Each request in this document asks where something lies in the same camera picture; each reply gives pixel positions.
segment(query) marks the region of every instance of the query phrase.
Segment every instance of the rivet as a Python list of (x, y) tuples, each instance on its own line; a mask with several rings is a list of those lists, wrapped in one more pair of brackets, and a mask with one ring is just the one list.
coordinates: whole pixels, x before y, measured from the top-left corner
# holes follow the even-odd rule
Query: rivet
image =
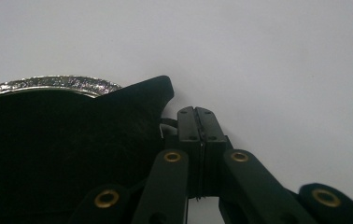
[(232, 154), (232, 159), (234, 161), (248, 161), (248, 155), (243, 152), (234, 152)]
[[(110, 195), (112, 196), (111, 200), (104, 200), (104, 196)], [(113, 189), (105, 189), (101, 193), (99, 193), (94, 200), (94, 203), (99, 208), (108, 208), (110, 206), (115, 205), (119, 200), (119, 194)]]
[(179, 153), (176, 152), (168, 152), (164, 155), (164, 159), (166, 161), (174, 162), (179, 161), (181, 159), (181, 156)]
[(342, 203), (336, 195), (325, 189), (314, 189), (312, 194), (317, 202), (329, 207), (337, 207)]

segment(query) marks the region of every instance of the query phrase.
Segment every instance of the white surface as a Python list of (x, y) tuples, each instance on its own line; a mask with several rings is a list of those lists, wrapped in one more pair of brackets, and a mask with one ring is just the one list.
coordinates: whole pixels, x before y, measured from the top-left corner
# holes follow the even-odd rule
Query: white surface
[(353, 199), (353, 1), (0, 1), (0, 82), (46, 75), (167, 75), (167, 116), (213, 110), (286, 188)]

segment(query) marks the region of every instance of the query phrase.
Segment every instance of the black plastic part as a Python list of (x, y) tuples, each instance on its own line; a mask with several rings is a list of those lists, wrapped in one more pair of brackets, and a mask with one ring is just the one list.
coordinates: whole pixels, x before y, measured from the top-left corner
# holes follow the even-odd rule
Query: black plastic part
[(337, 189), (322, 184), (304, 185), (298, 199), (319, 223), (353, 224), (353, 201)]
[(189, 155), (189, 198), (203, 195), (203, 156), (204, 146), (201, 142), (193, 107), (185, 107), (177, 112), (177, 139), (166, 148), (178, 148)]
[(132, 224), (183, 224), (187, 219), (189, 156), (165, 150), (156, 157)]
[(220, 197), (238, 204), (249, 222), (317, 223), (251, 153), (227, 150), (223, 159), (225, 185)]
[[(105, 206), (97, 206), (98, 200), (104, 201)], [(89, 192), (70, 218), (69, 224), (123, 224), (122, 219), (129, 200), (128, 189), (118, 185), (104, 185)]]
[(248, 224), (248, 219), (237, 204), (219, 198), (219, 211), (225, 224)]
[(212, 111), (201, 107), (196, 107), (196, 111), (205, 142), (203, 194), (218, 196), (221, 186), (221, 158), (228, 146), (227, 138)]

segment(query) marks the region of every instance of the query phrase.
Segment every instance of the textured metal band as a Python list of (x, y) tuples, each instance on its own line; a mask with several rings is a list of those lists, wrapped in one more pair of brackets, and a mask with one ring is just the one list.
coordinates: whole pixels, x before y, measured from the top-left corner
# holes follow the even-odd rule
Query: textured metal band
[(97, 97), (119, 90), (121, 86), (111, 81), (81, 76), (30, 77), (0, 84), (0, 94), (37, 89), (66, 90)]

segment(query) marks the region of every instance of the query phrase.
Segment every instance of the black cover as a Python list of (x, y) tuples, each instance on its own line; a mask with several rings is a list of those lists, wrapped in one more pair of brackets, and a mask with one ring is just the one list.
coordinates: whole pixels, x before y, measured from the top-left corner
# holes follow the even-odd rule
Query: black cover
[(68, 91), (0, 96), (0, 223), (65, 223), (91, 190), (129, 188), (163, 149), (168, 77), (90, 98)]

